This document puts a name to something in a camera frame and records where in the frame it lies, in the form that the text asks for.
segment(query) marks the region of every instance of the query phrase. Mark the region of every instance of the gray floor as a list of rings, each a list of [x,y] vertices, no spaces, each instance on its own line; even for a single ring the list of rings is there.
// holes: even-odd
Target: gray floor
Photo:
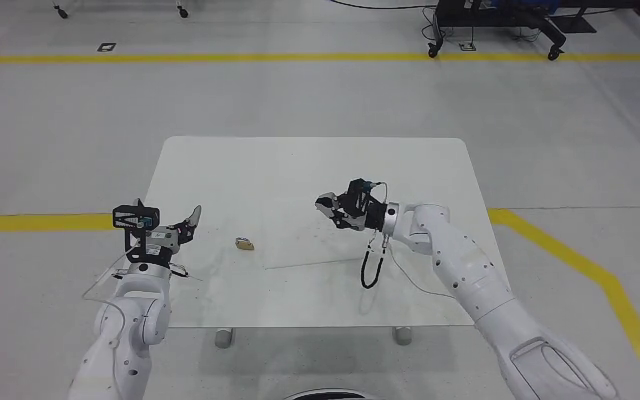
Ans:
[[[63,21],[46,1],[3,6],[0,56],[95,54],[109,41],[120,54],[425,51],[419,10],[191,1],[181,21],[167,0],[86,0]],[[567,51],[640,52],[633,13],[590,21],[599,33],[570,37]],[[455,33],[443,52],[469,38]],[[549,46],[484,29],[476,41],[481,53]],[[639,66],[0,64],[0,214],[108,212],[144,196],[174,135],[459,137],[488,207],[518,208],[615,273],[640,309]],[[637,398],[640,363],[600,288],[509,228],[495,231],[514,292]],[[117,232],[0,234],[0,398],[65,397],[97,310],[80,294],[120,245]],[[241,330],[225,351],[211,330],[174,329],[153,357],[149,399],[278,399],[322,386],[512,398],[473,328],[422,328],[406,348],[388,329]]]

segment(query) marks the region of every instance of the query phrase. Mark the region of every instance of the white cable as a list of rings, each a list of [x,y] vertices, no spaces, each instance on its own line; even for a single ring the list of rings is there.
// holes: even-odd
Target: white cable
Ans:
[[[394,264],[396,264],[396,266],[397,266],[398,268],[400,268],[400,271],[402,271],[402,273],[404,274],[404,276],[406,276],[406,277],[407,277],[407,279],[409,280],[409,282],[411,282],[411,284],[412,284],[413,286],[415,286],[415,287],[416,287],[416,289],[418,289],[419,291],[421,291],[421,292],[423,292],[423,293],[432,294],[432,295],[434,295],[434,296],[450,297],[450,298],[452,298],[452,299],[454,299],[454,300],[455,300],[455,297],[453,297],[453,296],[451,296],[451,295],[449,295],[449,294],[445,294],[445,293],[438,293],[438,292],[430,292],[430,291],[425,290],[425,289],[421,288],[420,286],[418,286],[418,285],[413,281],[413,279],[411,279],[411,277],[409,276],[409,274],[407,274],[407,271],[405,271],[405,270],[400,266],[400,264],[398,264],[398,262],[396,261],[396,257],[395,257],[395,255],[393,254],[393,248],[391,247],[391,243],[389,243],[389,253],[391,253],[391,259],[393,260]]]

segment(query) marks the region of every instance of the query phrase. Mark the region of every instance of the caster wheel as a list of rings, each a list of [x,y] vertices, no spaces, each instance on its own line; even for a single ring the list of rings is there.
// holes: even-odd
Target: caster wheel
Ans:
[[[62,19],[69,18],[69,14],[67,14],[67,12],[65,10],[63,10],[62,8],[57,7],[56,10],[58,10],[58,15],[60,16],[60,18],[62,18]]]
[[[556,46],[553,46],[551,47],[551,50],[549,50],[549,55],[547,56],[547,58],[549,59],[549,61],[556,60],[558,57],[560,57],[560,53],[562,53],[562,50],[560,50]]]

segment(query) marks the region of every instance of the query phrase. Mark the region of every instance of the small object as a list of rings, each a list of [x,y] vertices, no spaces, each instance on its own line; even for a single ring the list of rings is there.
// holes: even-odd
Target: small object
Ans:
[[[189,16],[189,12],[182,8],[182,6],[178,6],[178,11],[180,12],[180,18],[187,18]]]
[[[438,47],[433,43],[429,43],[429,57],[436,58],[438,55]]]
[[[58,15],[60,16],[60,18],[62,18],[62,19],[69,18],[69,15],[67,14],[67,12],[65,10],[63,10],[62,8],[60,8],[60,6],[54,6],[53,8],[55,8],[56,11],[58,11]]]
[[[547,58],[549,59],[549,61],[553,61],[557,59],[562,53],[564,53],[564,51],[560,50],[560,48],[554,44],[553,46],[551,46],[551,50],[549,50],[549,55],[547,56]]]
[[[98,53],[108,53],[110,51],[113,51],[113,49],[116,48],[116,44],[115,43],[101,43],[100,46],[98,46]]]
[[[462,51],[476,51],[476,45],[473,42],[462,42],[458,43],[460,46],[460,50]]]
[[[236,238],[236,247],[240,250],[254,250],[253,243],[247,238]]]

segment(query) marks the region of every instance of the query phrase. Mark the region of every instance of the black cable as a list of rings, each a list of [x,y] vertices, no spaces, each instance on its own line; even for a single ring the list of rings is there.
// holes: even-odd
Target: black cable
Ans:
[[[371,245],[367,246],[368,250],[364,253],[364,260],[362,260],[362,267],[360,267],[360,284],[365,289],[371,289],[378,283],[378,278],[380,278],[380,270],[382,269],[382,262],[384,261],[384,254],[386,249],[382,249],[382,256],[380,257],[380,261],[378,261],[378,270],[376,271],[376,277],[373,278],[373,281],[370,284],[367,284],[364,281],[364,273],[367,269],[367,261],[369,260],[369,252],[371,251]]]
[[[425,30],[431,28],[433,26],[433,22],[431,22],[431,20],[429,19],[429,17],[427,17],[427,14],[424,13],[424,11],[428,8],[433,8],[433,7],[423,7],[422,8],[422,16],[424,17],[424,19],[427,20],[427,22],[429,23],[427,26],[425,26],[424,28],[422,28],[422,37],[424,37],[427,40],[430,40],[432,42],[435,42],[435,38],[430,38],[429,36],[427,36],[426,33],[424,33]],[[447,37],[447,32],[443,31],[442,29],[440,29],[440,35],[442,36],[442,40],[444,40],[445,37]]]
[[[353,8],[360,8],[363,10],[410,10],[413,8],[436,8],[436,6],[434,5],[415,5],[415,6],[398,6],[398,7],[369,7],[369,6],[361,6],[358,4],[350,4],[350,3],[343,3],[341,1],[338,0],[329,0],[332,3],[336,3],[336,4],[340,4],[342,6],[347,6],[347,7],[353,7]]]
[[[511,39],[515,40],[516,42],[519,42],[520,40],[523,40],[525,42],[533,43],[536,40],[538,40],[538,37],[542,33],[542,31],[540,29],[538,29],[538,32],[533,33],[531,35],[523,35],[522,34],[522,27],[520,27],[519,29],[520,29],[520,33],[518,33],[517,35],[511,36]]]
[[[596,15],[596,14],[606,14],[606,13],[610,13],[610,12],[614,12],[614,11],[618,11],[620,10],[620,8],[610,8],[608,10],[604,10],[604,11],[592,11],[592,12],[588,12],[588,13],[584,13],[582,15]],[[575,13],[575,14],[566,14],[566,15],[552,15],[551,17],[576,17],[579,13]]]

